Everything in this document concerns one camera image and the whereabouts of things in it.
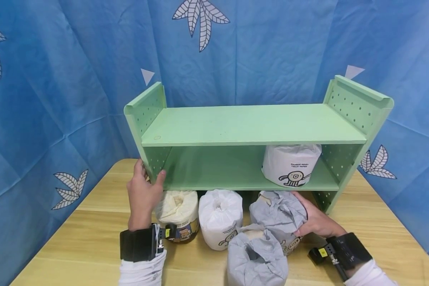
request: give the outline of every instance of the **wrapped toilet paper roll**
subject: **wrapped toilet paper roll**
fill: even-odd
[[[251,222],[265,226],[280,242],[284,255],[298,246],[301,237],[294,232],[307,222],[307,211],[292,193],[262,191],[249,211]]]
[[[213,250],[225,250],[243,224],[242,197],[224,189],[208,191],[199,201],[203,239]]]
[[[321,145],[270,145],[265,148],[262,173],[283,187],[301,187],[310,180]]]
[[[199,200],[196,191],[166,191],[158,203],[155,214],[161,227],[176,225],[173,242],[193,238],[199,231]]]
[[[283,286],[287,277],[286,256],[271,232],[257,224],[239,228],[228,247],[229,286]]]

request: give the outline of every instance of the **white toilet paper roll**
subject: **white toilet paper roll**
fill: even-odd
[[[199,201],[203,239],[213,250],[225,250],[243,223],[242,197],[224,189],[206,192]]]
[[[301,187],[310,180],[321,145],[270,145],[265,148],[262,173],[283,187]]]
[[[286,256],[272,233],[257,224],[239,228],[227,253],[228,285],[284,286],[287,277]]]
[[[161,227],[167,224],[176,225],[173,242],[185,241],[199,231],[197,210],[199,200],[196,191],[166,191],[158,203],[155,214]]]

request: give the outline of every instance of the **white triangle print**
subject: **white triangle print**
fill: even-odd
[[[357,66],[347,66],[345,77],[349,79],[353,79],[355,76],[359,75],[359,73],[363,72],[365,69],[359,68]]]
[[[145,80],[146,86],[148,86],[148,83],[151,81],[151,78],[153,77],[154,72],[141,69],[141,74],[143,75],[143,79]]]

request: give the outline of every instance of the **toilet paper packaging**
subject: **toilet paper packaging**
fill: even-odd
[[[297,247],[301,237],[294,232],[307,222],[307,211],[291,192],[262,191],[249,211],[251,222],[268,229],[280,242],[284,255]]]
[[[263,226],[252,224],[238,229],[227,248],[229,286],[283,286],[288,262],[280,243]]]
[[[301,187],[310,180],[320,155],[321,145],[269,145],[262,173],[280,186]]]
[[[242,197],[233,191],[208,191],[199,201],[203,239],[213,250],[225,250],[243,223]]]
[[[199,200],[196,191],[166,191],[158,203],[155,214],[161,227],[176,225],[169,240],[182,242],[193,238],[199,231]]]

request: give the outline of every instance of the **blue curtain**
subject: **blue curtain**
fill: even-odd
[[[0,285],[118,160],[122,108],[395,99],[359,170],[429,254],[429,0],[0,1]]]

